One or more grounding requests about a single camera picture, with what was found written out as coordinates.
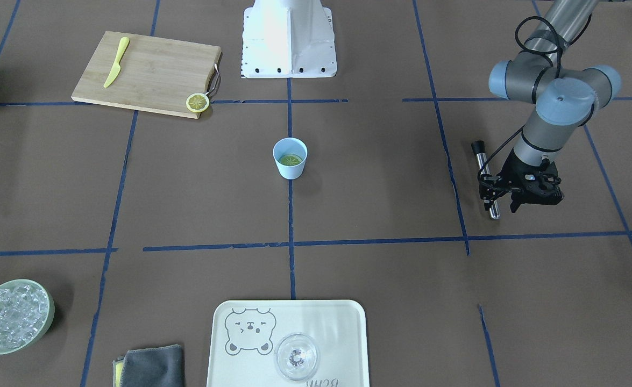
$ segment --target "light blue cup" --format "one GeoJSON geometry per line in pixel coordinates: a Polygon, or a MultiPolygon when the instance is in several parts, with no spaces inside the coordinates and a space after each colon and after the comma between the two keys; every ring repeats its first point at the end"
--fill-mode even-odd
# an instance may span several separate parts
{"type": "Polygon", "coordinates": [[[306,144],[302,140],[294,139],[294,137],[287,137],[286,139],[279,140],[273,147],[273,159],[277,170],[280,175],[285,179],[293,180],[301,176],[304,172],[304,165],[306,165],[306,157],[309,152],[306,148],[306,144]],[[301,162],[297,165],[283,165],[280,164],[280,159],[286,154],[294,154],[301,159],[301,162]]]}

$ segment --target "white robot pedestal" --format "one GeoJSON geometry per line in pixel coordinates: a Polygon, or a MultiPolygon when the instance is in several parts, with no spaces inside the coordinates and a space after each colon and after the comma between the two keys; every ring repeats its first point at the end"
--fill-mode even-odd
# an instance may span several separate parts
{"type": "Polygon", "coordinates": [[[244,11],[242,76],[326,78],[337,73],[332,12],[321,0],[256,0],[244,11]]]}

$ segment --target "bear illustration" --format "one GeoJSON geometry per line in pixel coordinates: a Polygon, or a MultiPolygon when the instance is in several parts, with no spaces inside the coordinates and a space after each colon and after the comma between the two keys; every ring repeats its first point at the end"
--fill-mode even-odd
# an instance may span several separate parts
{"type": "Polygon", "coordinates": [[[232,313],[225,318],[229,339],[225,344],[225,351],[232,356],[241,350],[255,349],[261,355],[271,353],[271,335],[275,323],[275,315],[271,313],[271,309],[232,309],[232,313]]]}

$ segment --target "white tray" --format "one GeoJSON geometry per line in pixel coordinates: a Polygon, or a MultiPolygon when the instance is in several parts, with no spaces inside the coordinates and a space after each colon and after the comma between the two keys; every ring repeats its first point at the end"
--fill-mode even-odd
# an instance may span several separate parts
{"type": "Polygon", "coordinates": [[[226,301],[217,307],[207,387],[305,383],[307,387],[369,387],[366,317],[360,304],[350,300],[226,301]],[[318,347],[318,367],[306,380],[289,380],[276,366],[277,346],[293,333],[310,336],[318,347]]]}

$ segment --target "lime slice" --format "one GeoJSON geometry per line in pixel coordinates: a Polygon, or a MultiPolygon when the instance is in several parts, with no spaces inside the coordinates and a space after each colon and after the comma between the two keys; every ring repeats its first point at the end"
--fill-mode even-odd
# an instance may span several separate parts
{"type": "Polygon", "coordinates": [[[187,98],[187,108],[191,112],[201,113],[210,106],[210,100],[204,93],[193,93],[187,98]]]}
{"type": "Polygon", "coordinates": [[[287,165],[288,167],[293,167],[294,165],[299,165],[301,163],[301,157],[296,156],[296,154],[286,154],[278,160],[279,164],[287,165]]]}

